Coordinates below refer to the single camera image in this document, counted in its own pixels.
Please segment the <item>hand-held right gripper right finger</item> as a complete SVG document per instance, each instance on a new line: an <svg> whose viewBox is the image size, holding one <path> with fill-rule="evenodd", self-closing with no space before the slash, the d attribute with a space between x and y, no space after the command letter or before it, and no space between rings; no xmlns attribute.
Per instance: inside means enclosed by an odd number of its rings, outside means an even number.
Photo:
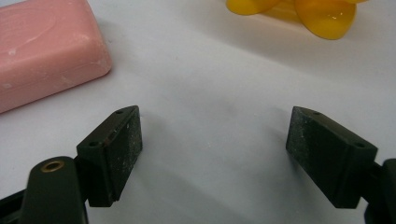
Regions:
<svg viewBox="0 0 396 224"><path fill-rule="evenodd" d="M396 158L375 162L377 147L329 117L292 109L286 150L336 208L368 205L365 224L396 224Z"/></svg>

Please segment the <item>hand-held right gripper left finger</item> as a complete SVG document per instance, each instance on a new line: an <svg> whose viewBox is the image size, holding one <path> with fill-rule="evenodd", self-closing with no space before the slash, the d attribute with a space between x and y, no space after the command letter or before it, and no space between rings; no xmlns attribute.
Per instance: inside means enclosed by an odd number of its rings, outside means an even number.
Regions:
<svg viewBox="0 0 396 224"><path fill-rule="evenodd" d="M86 207L117 201L142 151L139 107L113 112L77 145L30 172L18 224L89 224Z"/></svg>

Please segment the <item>pink soap bar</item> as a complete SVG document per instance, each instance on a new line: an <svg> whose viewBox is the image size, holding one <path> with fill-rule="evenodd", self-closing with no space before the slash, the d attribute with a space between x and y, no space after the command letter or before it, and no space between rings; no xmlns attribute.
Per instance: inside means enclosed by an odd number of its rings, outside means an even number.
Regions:
<svg viewBox="0 0 396 224"><path fill-rule="evenodd" d="M87 0L0 7L0 113L101 77L111 66Z"/></svg>

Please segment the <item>yellow plastic toy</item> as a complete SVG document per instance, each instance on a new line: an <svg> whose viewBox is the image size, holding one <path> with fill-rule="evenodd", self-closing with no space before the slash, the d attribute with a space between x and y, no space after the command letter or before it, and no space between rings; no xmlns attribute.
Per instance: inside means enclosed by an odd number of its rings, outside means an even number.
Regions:
<svg viewBox="0 0 396 224"><path fill-rule="evenodd" d="M297 19L312 34L329 40L342 38L352 26L357 5L367 0L226 0L238 15L266 13L280 19Z"/></svg>

